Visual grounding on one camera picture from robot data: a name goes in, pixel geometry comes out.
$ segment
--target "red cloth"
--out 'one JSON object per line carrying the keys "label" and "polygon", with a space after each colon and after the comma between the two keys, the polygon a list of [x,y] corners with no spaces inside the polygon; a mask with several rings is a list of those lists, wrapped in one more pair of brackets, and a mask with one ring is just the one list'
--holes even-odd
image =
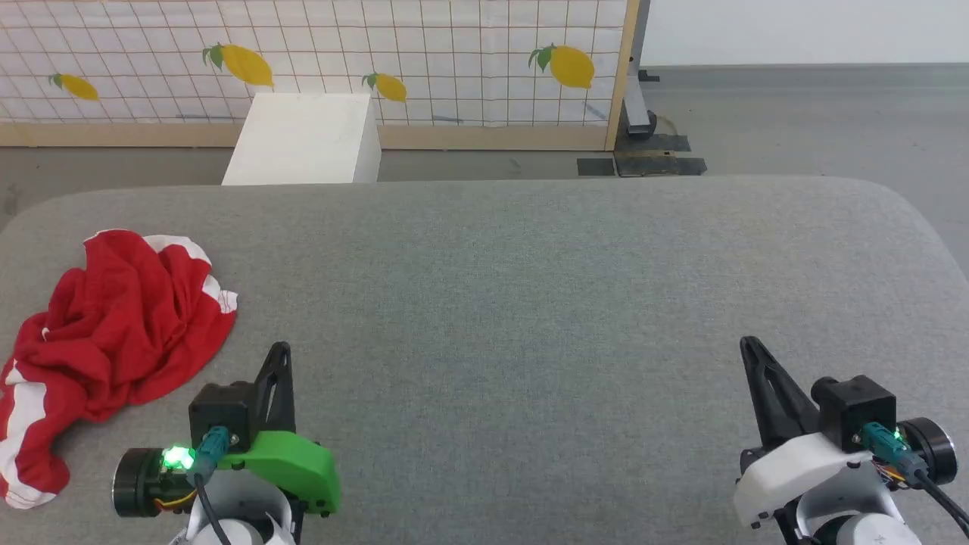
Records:
{"label": "red cloth", "polygon": [[50,445],[74,421],[102,422],[171,392],[235,322],[235,293],[184,237],[105,231],[84,249],[87,270],[61,277],[0,373],[0,494],[12,507],[50,501],[67,485]]}

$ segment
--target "grid pattern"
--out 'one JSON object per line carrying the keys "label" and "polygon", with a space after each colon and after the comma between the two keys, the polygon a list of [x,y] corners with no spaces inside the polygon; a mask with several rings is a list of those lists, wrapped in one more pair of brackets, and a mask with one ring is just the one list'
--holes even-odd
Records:
{"label": "grid pattern", "polygon": [[[625,0],[0,0],[0,121],[233,123],[257,92],[371,92],[400,80],[406,102],[372,91],[378,123],[605,125]],[[234,44],[257,52],[273,87],[203,61]],[[590,88],[563,86],[535,48],[591,59]],[[98,101],[47,77],[79,76]]]}

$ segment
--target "black cable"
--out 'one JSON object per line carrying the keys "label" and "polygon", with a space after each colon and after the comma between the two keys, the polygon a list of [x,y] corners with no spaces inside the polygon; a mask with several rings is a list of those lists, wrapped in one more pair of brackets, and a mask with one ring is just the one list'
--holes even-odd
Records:
{"label": "black cable", "polygon": [[925,474],[925,471],[916,469],[915,478],[919,481],[922,487],[925,488],[925,491],[928,492],[928,494],[932,496],[932,498],[935,499],[939,505],[942,505],[942,508],[949,513],[949,516],[951,516],[953,520],[955,520],[955,523],[959,525],[959,529],[962,530],[962,533],[964,533],[966,537],[969,537],[969,515],[962,510],[962,507],[959,507],[951,497],[942,492],[939,485],[932,482],[932,480],[928,478],[928,475]]}
{"label": "black cable", "polygon": [[208,494],[205,493],[205,483],[202,476],[198,473],[195,474],[195,490],[199,495],[199,501],[202,502],[202,510],[205,511],[205,517],[212,526],[212,531],[215,532],[215,536],[219,538],[219,542],[222,545],[233,545],[229,541],[226,531],[219,524],[219,518],[215,516],[215,509],[212,509],[212,504],[208,501]]}

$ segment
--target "gray floor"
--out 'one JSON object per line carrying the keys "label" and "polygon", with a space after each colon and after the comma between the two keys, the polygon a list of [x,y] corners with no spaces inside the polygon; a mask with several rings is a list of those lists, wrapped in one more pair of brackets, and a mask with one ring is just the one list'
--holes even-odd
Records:
{"label": "gray floor", "polygon": [[969,271],[969,70],[651,71],[660,129],[709,175],[867,179],[901,194]]}
{"label": "gray floor", "polygon": [[[710,175],[847,176],[908,199],[969,271],[969,70],[655,72],[660,130]],[[0,226],[53,196],[215,184],[226,149],[0,149]],[[578,177],[568,152],[387,151],[381,181]]]}

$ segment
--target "teal cable connector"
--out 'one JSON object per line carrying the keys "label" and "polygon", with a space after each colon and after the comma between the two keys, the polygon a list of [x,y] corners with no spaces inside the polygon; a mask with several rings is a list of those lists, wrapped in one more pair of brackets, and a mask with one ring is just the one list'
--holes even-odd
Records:
{"label": "teal cable connector", "polygon": [[918,470],[928,474],[928,464],[912,452],[900,433],[893,433],[877,422],[869,422],[861,428],[859,438],[864,448],[893,465],[907,482],[917,482],[915,472]]}
{"label": "teal cable connector", "polygon": [[208,482],[215,472],[216,466],[229,452],[229,429],[225,426],[215,426],[202,437],[202,444],[195,449],[195,462],[185,471],[188,482],[195,483],[195,476],[202,477],[203,484]]}

